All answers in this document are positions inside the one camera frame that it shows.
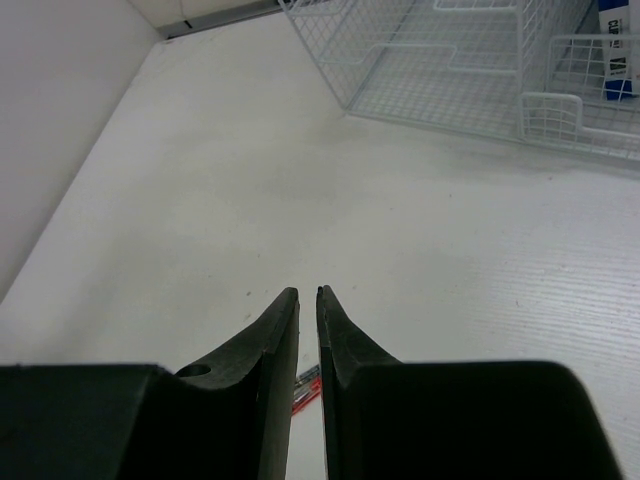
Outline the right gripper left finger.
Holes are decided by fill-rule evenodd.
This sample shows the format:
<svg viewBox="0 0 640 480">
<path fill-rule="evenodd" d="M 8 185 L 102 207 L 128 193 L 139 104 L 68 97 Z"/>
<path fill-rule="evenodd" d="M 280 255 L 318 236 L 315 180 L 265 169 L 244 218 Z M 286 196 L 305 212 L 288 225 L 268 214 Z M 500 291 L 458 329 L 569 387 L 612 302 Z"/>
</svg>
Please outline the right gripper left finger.
<svg viewBox="0 0 640 480">
<path fill-rule="evenodd" d="M 299 345 L 284 289 L 176 372 L 154 364 L 1 370 L 5 479 L 281 479 Z"/>
</svg>

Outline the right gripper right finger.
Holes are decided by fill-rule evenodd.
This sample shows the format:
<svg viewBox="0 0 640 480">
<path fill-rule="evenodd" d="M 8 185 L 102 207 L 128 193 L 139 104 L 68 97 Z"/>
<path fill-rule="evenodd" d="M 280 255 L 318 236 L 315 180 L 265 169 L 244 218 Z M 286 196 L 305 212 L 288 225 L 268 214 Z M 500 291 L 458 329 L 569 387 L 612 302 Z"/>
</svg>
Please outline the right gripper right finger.
<svg viewBox="0 0 640 480">
<path fill-rule="evenodd" d="M 547 361 L 403 363 L 319 288 L 331 479 L 618 479 L 589 395 Z"/>
</svg>

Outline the black red pen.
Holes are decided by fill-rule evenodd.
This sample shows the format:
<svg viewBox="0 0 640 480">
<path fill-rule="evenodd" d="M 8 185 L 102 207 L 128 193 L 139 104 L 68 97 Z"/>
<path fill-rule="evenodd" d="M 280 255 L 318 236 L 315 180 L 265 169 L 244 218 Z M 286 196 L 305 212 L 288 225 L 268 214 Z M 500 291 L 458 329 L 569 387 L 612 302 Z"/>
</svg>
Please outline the black red pen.
<svg viewBox="0 0 640 480">
<path fill-rule="evenodd" d="M 316 364 L 315 366 L 302 372 L 296 377 L 296 382 L 295 382 L 296 387 L 299 387 L 301 385 L 306 385 L 307 383 L 314 381 L 319 376 L 319 374 L 320 374 L 320 367 L 318 364 Z"/>
</svg>

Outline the blue folder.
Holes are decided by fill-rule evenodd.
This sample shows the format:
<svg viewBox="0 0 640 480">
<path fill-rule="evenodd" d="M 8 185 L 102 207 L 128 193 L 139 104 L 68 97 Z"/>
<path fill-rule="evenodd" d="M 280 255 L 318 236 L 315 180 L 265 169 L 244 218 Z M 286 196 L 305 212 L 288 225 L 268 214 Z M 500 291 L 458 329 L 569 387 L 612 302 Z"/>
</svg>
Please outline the blue folder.
<svg viewBox="0 0 640 480">
<path fill-rule="evenodd" d="M 633 96 L 631 73 L 631 43 L 618 39 L 631 33 L 630 2 L 628 0 L 599 0 L 600 33 L 608 35 L 602 43 L 604 60 L 604 95 L 608 101 Z"/>
</svg>

